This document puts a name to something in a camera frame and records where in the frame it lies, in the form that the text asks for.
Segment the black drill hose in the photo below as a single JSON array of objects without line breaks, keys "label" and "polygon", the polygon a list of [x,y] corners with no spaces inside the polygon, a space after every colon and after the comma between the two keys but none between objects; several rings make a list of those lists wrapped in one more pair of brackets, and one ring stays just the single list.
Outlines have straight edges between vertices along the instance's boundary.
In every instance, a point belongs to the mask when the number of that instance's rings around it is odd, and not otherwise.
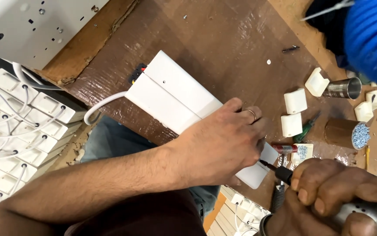
[{"label": "black drill hose", "polygon": [[276,213],[285,201],[285,185],[277,185],[271,200],[270,212]]}]

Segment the man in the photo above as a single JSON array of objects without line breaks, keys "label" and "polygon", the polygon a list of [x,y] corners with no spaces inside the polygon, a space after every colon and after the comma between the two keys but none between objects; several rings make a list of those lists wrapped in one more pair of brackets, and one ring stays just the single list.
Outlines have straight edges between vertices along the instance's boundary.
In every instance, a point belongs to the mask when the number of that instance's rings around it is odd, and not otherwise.
[{"label": "man", "polygon": [[[2,201],[0,236],[205,235],[202,218],[213,208],[215,186],[239,183],[234,175],[258,161],[270,126],[257,107],[241,107],[241,100],[231,99],[160,147],[104,118],[84,156],[102,160],[47,173]],[[118,153],[127,155],[110,158]],[[354,196],[377,201],[377,177],[333,160],[307,160],[296,168],[285,204],[260,233],[338,235],[306,206],[335,214]],[[377,226],[354,213],[342,235],[377,235]]]}]

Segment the hand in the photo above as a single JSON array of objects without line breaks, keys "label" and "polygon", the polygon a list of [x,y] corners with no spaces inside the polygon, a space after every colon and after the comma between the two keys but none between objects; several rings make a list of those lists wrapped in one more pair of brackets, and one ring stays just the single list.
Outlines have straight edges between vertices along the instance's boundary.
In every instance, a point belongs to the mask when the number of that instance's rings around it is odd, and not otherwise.
[{"label": "hand", "polygon": [[377,202],[377,176],[334,160],[305,160],[293,172],[283,206],[267,223],[267,235],[377,236],[376,223],[363,213],[350,214],[338,234],[309,210],[313,206],[320,216],[333,216],[355,197]]},{"label": "hand", "polygon": [[182,188],[240,184],[234,175],[259,160],[270,121],[258,107],[247,108],[256,120],[241,108],[242,101],[233,98],[165,145],[178,157],[170,162]]}]

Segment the electric screwdriver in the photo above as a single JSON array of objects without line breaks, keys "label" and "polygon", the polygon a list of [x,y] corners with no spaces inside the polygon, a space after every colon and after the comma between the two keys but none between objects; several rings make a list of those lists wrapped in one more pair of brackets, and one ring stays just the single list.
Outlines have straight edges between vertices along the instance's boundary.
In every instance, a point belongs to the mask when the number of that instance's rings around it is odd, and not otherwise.
[{"label": "electric screwdriver", "polygon": [[[290,185],[293,171],[283,166],[277,168],[274,165],[269,164],[268,162],[263,160],[260,160],[260,163],[269,168],[270,170],[274,171],[276,178],[285,182],[287,185]],[[324,223],[326,223],[333,229],[338,230],[338,232],[340,232],[343,228],[343,224],[346,221],[348,215],[353,212],[360,212],[366,214],[377,223],[377,202],[368,202],[359,198],[354,199],[350,203],[344,204],[341,207],[340,212],[333,217],[320,217],[314,209],[311,210],[317,217],[324,221]]]}]

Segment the wooden table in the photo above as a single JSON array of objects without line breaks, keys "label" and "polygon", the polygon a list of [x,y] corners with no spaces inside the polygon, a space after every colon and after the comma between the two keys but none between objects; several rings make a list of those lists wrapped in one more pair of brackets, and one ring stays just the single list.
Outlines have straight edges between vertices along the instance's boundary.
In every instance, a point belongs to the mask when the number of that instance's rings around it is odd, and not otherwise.
[{"label": "wooden table", "polygon": [[[292,139],[281,134],[280,116],[286,114],[283,94],[304,87],[316,67],[322,67],[332,80],[345,78],[333,54],[324,48],[322,35],[299,21],[309,3],[141,0],[76,81],[65,88],[94,105],[109,95],[128,90],[127,78],[134,68],[141,62],[148,64],[163,50],[221,102],[239,97],[245,107],[259,106],[274,124],[268,142],[291,143]],[[282,49],[292,45],[301,49],[282,54]],[[308,91],[306,96],[308,109],[302,112],[303,122],[322,110],[307,136],[315,144],[314,156],[338,158],[350,164],[354,151],[326,144],[323,129],[329,117],[355,119],[352,105],[357,104],[314,97]],[[125,98],[101,110],[156,144],[177,137]],[[377,146],[371,149],[377,165]],[[357,157],[360,166],[364,165],[362,157]],[[371,172],[376,173],[377,166]],[[269,173],[256,190],[246,185],[235,189],[268,209],[273,187],[274,175]]]}]

